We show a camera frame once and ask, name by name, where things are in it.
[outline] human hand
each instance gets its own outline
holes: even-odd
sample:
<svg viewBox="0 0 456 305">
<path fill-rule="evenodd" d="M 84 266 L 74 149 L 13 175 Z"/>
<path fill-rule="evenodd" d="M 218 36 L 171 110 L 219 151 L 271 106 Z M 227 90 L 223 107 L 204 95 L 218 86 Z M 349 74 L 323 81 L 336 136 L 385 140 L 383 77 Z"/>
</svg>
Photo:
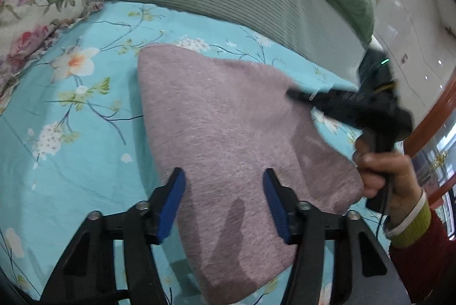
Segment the human hand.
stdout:
<svg viewBox="0 0 456 305">
<path fill-rule="evenodd" d="M 397 151 L 369 152 L 369 145 L 362 137 L 356 140 L 355 149 L 353 161 L 363 180 L 365 197 L 376 196 L 385 185 L 385 179 L 375 172 L 393 174 L 393 194 L 387 212 L 392 226 L 397 227 L 410 214 L 422 194 L 410 157 Z"/>
</svg>

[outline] metal screw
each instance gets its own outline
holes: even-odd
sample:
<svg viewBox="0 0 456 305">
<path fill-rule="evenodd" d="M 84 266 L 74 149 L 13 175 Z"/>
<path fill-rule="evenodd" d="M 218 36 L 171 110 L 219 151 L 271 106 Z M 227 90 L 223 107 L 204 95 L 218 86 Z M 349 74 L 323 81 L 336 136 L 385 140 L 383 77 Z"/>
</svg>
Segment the metal screw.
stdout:
<svg viewBox="0 0 456 305">
<path fill-rule="evenodd" d="M 88 214 L 87 218 L 89 220 L 97 220 L 101 218 L 101 212 L 100 211 L 92 211 L 90 214 Z"/>
<path fill-rule="evenodd" d="M 349 211 L 347 214 L 350 220 L 359 220 L 361 216 L 356 211 Z"/>
<path fill-rule="evenodd" d="M 300 203 L 298 203 L 298 209 L 303 210 L 303 211 L 310 210 L 311 204 L 309 204 L 308 202 L 305 202 L 305 201 L 300 202 Z"/>
<path fill-rule="evenodd" d="M 147 210 L 149 208 L 149 201 L 139 201 L 136 204 L 136 208 L 140 211 Z"/>
</svg>

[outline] sleeve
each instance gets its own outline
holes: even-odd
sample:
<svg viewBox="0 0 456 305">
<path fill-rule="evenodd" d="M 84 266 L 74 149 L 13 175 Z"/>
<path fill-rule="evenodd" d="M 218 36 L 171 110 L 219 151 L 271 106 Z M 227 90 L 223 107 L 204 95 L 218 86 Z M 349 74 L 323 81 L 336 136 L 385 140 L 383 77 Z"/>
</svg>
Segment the sleeve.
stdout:
<svg viewBox="0 0 456 305">
<path fill-rule="evenodd" d="M 418 302 L 439 282 L 456 254 L 456 241 L 448 239 L 443 223 L 426 202 L 409 226 L 391 238 L 389 254 L 410 299 Z"/>
</svg>

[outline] towel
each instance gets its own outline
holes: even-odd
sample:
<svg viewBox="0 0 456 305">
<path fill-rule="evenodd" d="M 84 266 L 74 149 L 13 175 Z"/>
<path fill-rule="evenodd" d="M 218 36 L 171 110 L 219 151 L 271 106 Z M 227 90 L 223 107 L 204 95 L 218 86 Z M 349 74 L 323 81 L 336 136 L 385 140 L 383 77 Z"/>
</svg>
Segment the towel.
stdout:
<svg viewBox="0 0 456 305">
<path fill-rule="evenodd" d="M 274 67 L 160 44 L 140 51 L 138 79 L 163 180 L 177 166 L 186 174 L 177 227 L 209 304 L 240 301 L 292 264 L 296 247 L 277 235 L 264 196 L 266 168 L 325 212 L 361 197 L 353 164 L 320 137 L 310 107 L 286 98 L 293 80 Z"/>
</svg>

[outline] floral bed sheet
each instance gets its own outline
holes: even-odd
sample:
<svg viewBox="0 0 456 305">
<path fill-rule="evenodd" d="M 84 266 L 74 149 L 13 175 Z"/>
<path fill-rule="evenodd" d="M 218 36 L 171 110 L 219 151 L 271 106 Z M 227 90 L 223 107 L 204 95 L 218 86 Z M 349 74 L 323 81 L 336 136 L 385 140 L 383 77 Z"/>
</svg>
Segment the floral bed sheet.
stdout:
<svg viewBox="0 0 456 305">
<path fill-rule="evenodd" d="M 352 86 L 248 28 L 152 4 L 107 3 L 27 69 L 0 116 L 0 265 L 34 298 L 90 211 L 125 211 L 159 186 L 136 76 L 138 51 L 155 43 L 274 65 L 309 91 Z M 314 119 L 323 138 L 350 158 L 358 133 L 318 111 Z M 353 209 L 377 227 L 379 216 L 363 201 Z M 172 302 L 204 304 L 176 228 L 153 250 Z M 124 288 L 117 243 L 115 261 L 118 288 Z M 329 303 L 331 267 L 328 243 L 322 304 Z M 289 274 L 239 305 L 280 303 Z"/>
</svg>

